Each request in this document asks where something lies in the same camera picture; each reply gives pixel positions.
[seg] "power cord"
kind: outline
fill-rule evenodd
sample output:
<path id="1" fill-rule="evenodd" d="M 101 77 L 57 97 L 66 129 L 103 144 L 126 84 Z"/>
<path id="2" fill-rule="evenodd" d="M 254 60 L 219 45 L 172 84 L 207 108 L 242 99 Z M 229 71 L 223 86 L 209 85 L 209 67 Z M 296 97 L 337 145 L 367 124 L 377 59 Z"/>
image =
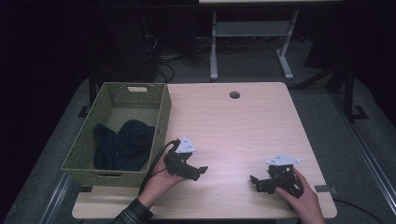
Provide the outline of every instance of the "power cord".
<path id="1" fill-rule="evenodd" d="M 171 145 L 174 144 L 175 141 L 170 141 L 168 142 L 164 147 L 162 147 L 160 149 L 160 151 L 158 152 L 157 156 L 155 157 L 154 161 L 152 162 L 152 164 L 150 165 L 150 167 L 148 168 L 148 172 L 145 176 L 145 178 L 143 179 L 142 184 L 140 185 L 140 190 L 139 190 L 139 194 L 140 195 L 143 192 L 143 189 L 145 188 L 145 186 L 147 185 L 147 183 L 149 182 L 149 180 L 157 175 L 158 173 L 164 171 L 167 169 L 167 167 L 165 167 L 164 169 L 162 169 L 161 171 L 155 173 L 155 174 L 151 174 L 155 168 L 155 166 L 157 165 L 158 161 L 160 160 L 161 156 L 163 155 L 163 153 L 165 152 L 165 150 Z"/>
<path id="2" fill-rule="evenodd" d="M 332 199 L 333 199 L 335 202 L 344 203 L 344 204 L 347 204 L 347 205 L 349 205 L 349 206 L 352 206 L 352 207 L 354 207 L 354 208 L 356 208 L 356 209 L 358 209 L 358 210 L 361 210 L 363 213 L 369 215 L 370 217 L 372 217 L 373 219 L 375 219 L 377 222 L 379 222 L 379 223 L 381 223 L 381 224 L 385 224 L 385 222 L 382 221 L 379 217 L 377 217 L 377 216 L 374 215 L 373 213 L 367 211 L 366 209 L 357 206 L 356 204 L 349 203 L 349 202 L 346 202 L 346 201 L 343 201 L 343 200 L 340 200 L 340 199 L 335 199 L 335 198 L 332 198 Z"/>

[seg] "basket handle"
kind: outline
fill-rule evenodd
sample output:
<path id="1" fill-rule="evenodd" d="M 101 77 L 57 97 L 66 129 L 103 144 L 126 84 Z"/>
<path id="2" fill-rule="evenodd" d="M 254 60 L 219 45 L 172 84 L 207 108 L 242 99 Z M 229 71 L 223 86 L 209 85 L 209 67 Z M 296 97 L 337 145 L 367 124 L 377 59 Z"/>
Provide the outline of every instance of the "basket handle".
<path id="1" fill-rule="evenodd" d="M 123 176 L 121 174 L 98 174 L 99 178 L 117 178 L 122 179 Z"/>
<path id="2" fill-rule="evenodd" d="M 130 86 L 127 87 L 129 92 L 148 92 L 147 87 Z"/>

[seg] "plaid sleeve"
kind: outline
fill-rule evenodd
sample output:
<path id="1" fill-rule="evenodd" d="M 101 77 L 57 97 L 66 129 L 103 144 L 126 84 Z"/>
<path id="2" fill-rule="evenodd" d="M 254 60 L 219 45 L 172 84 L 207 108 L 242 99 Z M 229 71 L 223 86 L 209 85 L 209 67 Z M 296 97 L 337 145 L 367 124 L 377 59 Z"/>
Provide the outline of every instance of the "plaid sleeve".
<path id="1" fill-rule="evenodd" d="M 153 214 L 139 200 L 133 200 L 127 208 L 116 216 L 113 224 L 143 224 L 152 218 Z"/>

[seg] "table leg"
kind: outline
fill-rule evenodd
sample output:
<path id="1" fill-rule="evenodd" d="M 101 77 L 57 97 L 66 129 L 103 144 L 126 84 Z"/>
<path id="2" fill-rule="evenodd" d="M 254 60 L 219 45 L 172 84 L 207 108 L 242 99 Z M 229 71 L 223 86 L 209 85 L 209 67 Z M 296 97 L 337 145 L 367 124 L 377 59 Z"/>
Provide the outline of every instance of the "table leg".
<path id="1" fill-rule="evenodd" d="M 280 65 L 282 66 L 282 70 L 283 73 L 285 74 L 286 79 L 293 79 L 293 74 L 291 73 L 285 55 L 286 55 L 286 50 L 288 49 L 289 46 L 291 35 L 293 34 L 294 25 L 297 21 L 298 12 L 299 10 L 294 10 L 293 14 L 291 15 L 291 19 L 285 35 L 285 43 L 283 44 L 282 49 L 276 50 L 277 58 L 279 59 Z"/>

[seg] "person's hand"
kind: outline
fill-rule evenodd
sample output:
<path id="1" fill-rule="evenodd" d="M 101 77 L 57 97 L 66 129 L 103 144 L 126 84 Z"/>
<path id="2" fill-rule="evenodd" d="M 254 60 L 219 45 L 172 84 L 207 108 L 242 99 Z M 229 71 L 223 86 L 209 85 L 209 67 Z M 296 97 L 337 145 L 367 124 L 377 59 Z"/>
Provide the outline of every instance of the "person's hand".
<path id="1" fill-rule="evenodd" d="M 166 170 L 163 158 L 166 153 L 160 157 L 157 165 L 152 171 L 152 176 L 146 184 L 143 192 L 139 195 L 138 200 L 145 205 L 148 209 L 154 205 L 163 195 L 165 195 L 169 189 L 174 185 L 186 180 L 186 178 L 178 175 L 170 175 Z"/>
<path id="2" fill-rule="evenodd" d="M 323 214 L 320 210 L 318 195 L 309 187 L 305 177 L 301 175 L 296 168 L 293 172 L 298 179 L 298 187 L 304 191 L 300 198 L 294 198 L 282 188 L 276 188 L 276 193 L 288 202 L 297 213 L 297 216 L 304 224 L 322 224 L 325 223 Z"/>

